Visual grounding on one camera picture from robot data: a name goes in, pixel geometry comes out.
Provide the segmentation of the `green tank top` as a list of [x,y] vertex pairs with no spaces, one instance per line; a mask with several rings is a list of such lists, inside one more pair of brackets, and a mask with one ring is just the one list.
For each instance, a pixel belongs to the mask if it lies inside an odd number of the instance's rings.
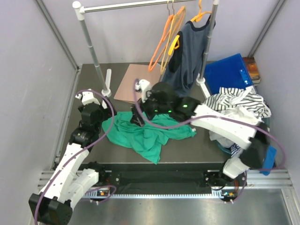
[[133,149],[146,160],[157,164],[160,161],[160,153],[163,145],[168,140],[182,140],[196,135],[196,129],[188,125],[177,127],[174,129],[161,129],[154,127],[148,123],[144,127],[140,127],[130,122],[132,112],[118,112],[112,119],[102,123],[102,129],[106,132],[110,142],[125,148]]

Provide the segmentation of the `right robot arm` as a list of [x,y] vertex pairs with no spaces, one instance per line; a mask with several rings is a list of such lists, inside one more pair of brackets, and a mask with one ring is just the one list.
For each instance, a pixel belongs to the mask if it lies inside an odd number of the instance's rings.
[[[136,79],[133,89],[132,123],[141,127],[149,123],[163,129],[190,124],[210,131],[212,140],[224,138],[235,147],[219,173],[218,178],[223,185],[231,185],[237,176],[249,169],[265,169],[270,144],[267,126],[246,107],[238,105],[215,110],[208,103],[192,97],[180,97],[164,82],[152,86],[147,80]],[[160,126],[152,122],[161,114],[175,119],[175,125]]]

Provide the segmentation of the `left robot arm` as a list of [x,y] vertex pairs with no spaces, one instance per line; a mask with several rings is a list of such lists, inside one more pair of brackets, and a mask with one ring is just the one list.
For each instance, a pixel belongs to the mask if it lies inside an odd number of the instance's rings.
[[79,177],[75,175],[93,146],[103,139],[99,136],[101,125],[115,116],[115,110],[110,102],[106,108],[92,102],[78,109],[81,120],[70,136],[63,158],[39,194],[32,194],[29,199],[35,224],[68,224],[75,206],[88,190],[106,182],[106,174],[98,169],[84,169]]

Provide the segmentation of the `yellow-tan hanger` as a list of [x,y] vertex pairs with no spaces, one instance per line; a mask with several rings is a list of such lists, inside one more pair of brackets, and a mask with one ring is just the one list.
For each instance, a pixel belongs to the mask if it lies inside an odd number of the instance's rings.
[[186,15],[186,7],[182,6],[177,13],[172,15],[171,25],[167,34],[167,42],[164,49],[164,55],[161,61],[161,68],[160,74],[163,75],[168,64],[170,55],[168,54],[169,49],[172,45],[174,37],[176,36],[177,32],[181,29],[181,25]]

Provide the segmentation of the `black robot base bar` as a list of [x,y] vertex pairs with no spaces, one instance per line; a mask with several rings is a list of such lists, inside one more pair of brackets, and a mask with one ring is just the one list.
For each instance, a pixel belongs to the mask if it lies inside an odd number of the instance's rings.
[[224,187],[232,179],[221,163],[85,163],[100,172],[100,183],[111,184],[117,194],[197,194]]

